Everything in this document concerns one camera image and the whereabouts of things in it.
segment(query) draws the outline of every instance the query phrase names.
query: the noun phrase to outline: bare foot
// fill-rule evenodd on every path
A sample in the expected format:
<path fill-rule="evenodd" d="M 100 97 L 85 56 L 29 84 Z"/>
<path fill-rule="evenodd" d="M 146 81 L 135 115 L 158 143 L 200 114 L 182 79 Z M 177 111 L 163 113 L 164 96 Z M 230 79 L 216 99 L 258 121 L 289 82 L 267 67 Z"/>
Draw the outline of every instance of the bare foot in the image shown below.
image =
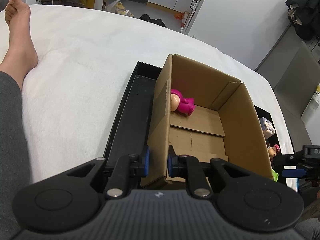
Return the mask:
<path fill-rule="evenodd" d="M 9 49 L 0 65 L 20 89 L 24 77 L 37 66 L 38 55 L 30 36 L 30 7 L 22 0 L 9 0 L 5 8 L 5 21 L 9 26 Z"/>

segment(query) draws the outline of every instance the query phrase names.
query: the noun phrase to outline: white bed sheet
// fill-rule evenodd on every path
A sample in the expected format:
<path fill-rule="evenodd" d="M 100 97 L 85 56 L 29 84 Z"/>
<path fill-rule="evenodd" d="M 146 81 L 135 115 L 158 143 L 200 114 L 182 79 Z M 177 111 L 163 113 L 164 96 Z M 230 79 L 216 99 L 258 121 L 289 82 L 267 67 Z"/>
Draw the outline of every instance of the white bed sheet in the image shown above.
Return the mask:
<path fill-rule="evenodd" d="M 26 76 L 22 98 L 33 182 L 101 157 L 137 61 L 162 67 L 174 53 L 241 79 L 253 103 L 271 114 L 282 154 L 293 154 L 268 81 L 218 49 L 131 17 L 65 6 L 30 7 L 39 64 Z M 3 11 L 0 39 L 1 61 L 9 41 Z M 295 179 L 287 184 L 296 189 Z"/>

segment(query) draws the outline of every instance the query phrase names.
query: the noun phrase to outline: pant leg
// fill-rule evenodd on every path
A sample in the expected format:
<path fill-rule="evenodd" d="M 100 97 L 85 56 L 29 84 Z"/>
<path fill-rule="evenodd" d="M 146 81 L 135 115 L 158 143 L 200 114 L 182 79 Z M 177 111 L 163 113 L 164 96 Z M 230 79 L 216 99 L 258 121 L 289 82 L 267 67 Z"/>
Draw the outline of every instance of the pant leg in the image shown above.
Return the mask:
<path fill-rule="evenodd" d="M 0 239 L 3 240 L 20 230 L 11 205 L 15 194 L 29 184 L 30 178 L 21 103 L 15 80 L 0 72 Z"/>
<path fill-rule="evenodd" d="M 318 218 L 310 218 L 298 223 L 296 230 L 306 240 L 320 240 L 320 222 Z"/>

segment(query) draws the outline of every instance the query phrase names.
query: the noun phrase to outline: tile floor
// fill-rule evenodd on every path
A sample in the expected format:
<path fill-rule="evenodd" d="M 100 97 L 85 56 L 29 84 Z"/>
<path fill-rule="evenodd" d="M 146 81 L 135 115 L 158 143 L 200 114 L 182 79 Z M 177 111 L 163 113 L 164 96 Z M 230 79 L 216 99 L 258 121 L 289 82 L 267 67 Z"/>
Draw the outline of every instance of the tile floor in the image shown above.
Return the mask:
<path fill-rule="evenodd" d="M 134 18 L 139 19 L 143 14 L 148 14 L 150 19 L 161 19 L 168 29 L 177 32 L 181 29 L 181 21 L 174 18 L 171 13 L 147 6 L 147 3 L 138 3 L 128 0 L 120 0 L 120 2 L 122 2 L 125 10 L 130 10 L 131 13 L 134 14 Z"/>

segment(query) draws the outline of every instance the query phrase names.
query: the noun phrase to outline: cardboard box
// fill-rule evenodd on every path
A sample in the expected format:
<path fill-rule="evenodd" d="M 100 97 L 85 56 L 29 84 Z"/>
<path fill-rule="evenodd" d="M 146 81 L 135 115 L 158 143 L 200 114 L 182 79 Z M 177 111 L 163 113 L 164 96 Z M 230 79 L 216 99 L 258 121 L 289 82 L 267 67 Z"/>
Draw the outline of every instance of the cardboard box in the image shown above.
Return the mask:
<path fill-rule="evenodd" d="M 194 98 L 190 117 L 170 112 L 171 88 Z M 169 55 L 156 81 L 147 144 L 149 176 L 141 185 L 181 181 L 167 177 L 168 146 L 201 162 L 219 157 L 272 179 L 266 141 L 250 95 L 241 81 L 180 55 Z"/>

